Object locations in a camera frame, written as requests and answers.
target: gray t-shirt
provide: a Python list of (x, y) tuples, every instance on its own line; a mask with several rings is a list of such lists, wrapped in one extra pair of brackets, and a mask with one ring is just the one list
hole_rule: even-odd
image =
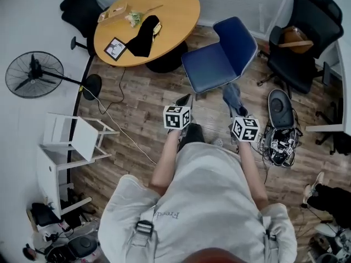
[[(204, 143), (179, 152), (176, 171), (164, 196), (126, 175), (101, 219), (99, 240), (107, 258), (125, 262), (128, 241), (140, 214), (156, 205), (156, 263), (182, 262), (204, 248), (222, 248), (246, 262), (264, 262), (266, 229), (275, 231), (279, 262), (293, 263), (296, 239), (285, 206), (259, 211), (235, 155)], [(263, 216), (268, 224), (263, 224)]]

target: black pants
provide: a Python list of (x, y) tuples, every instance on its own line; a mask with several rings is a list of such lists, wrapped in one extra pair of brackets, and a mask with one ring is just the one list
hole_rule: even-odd
[(329, 212), (342, 228), (351, 227), (351, 193), (322, 184), (318, 184), (315, 189), (316, 196), (308, 198), (307, 203), (315, 209)]
[(182, 138), (178, 151), (180, 151), (185, 144), (191, 142), (205, 142), (202, 134), (202, 127), (198, 124), (190, 123), (188, 126), (188, 131), (186, 132), (186, 136)]

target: round wooden table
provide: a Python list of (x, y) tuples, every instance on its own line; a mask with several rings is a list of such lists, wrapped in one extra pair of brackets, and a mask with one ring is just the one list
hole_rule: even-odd
[(128, 3), (131, 10), (142, 13), (148, 9), (163, 5), (143, 16), (144, 21), (147, 16), (156, 15), (161, 22), (162, 29), (159, 35), (155, 37), (148, 58), (134, 56), (127, 49), (115, 61), (104, 52), (105, 48), (114, 37), (123, 43), (128, 43), (129, 40), (138, 34), (141, 23), (135, 28), (132, 28), (129, 21), (125, 19), (107, 25), (99, 23), (94, 36), (94, 47), (102, 61), (114, 66), (127, 67), (145, 64), (163, 56), (164, 60), (160, 59), (158, 62), (165, 62), (174, 58), (179, 58), (179, 62), (181, 56), (179, 54), (183, 53), (185, 49), (187, 50), (183, 41), (192, 32), (200, 16), (199, 0), (118, 0), (112, 6), (125, 3)]

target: brown bag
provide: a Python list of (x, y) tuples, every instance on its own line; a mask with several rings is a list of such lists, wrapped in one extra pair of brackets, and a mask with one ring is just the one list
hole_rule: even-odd
[(282, 34), (284, 34), (284, 43), (279, 44), (279, 48), (290, 48), (294, 53), (303, 54), (313, 46), (313, 42), (295, 26), (287, 27)]

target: fan base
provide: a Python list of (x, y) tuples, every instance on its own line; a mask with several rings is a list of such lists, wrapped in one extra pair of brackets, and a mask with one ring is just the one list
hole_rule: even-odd
[(101, 91), (102, 80), (101, 77), (97, 74), (89, 75), (83, 82), (83, 86), (90, 90), (94, 96), (87, 90), (83, 89), (83, 96), (86, 100), (94, 100), (97, 98)]

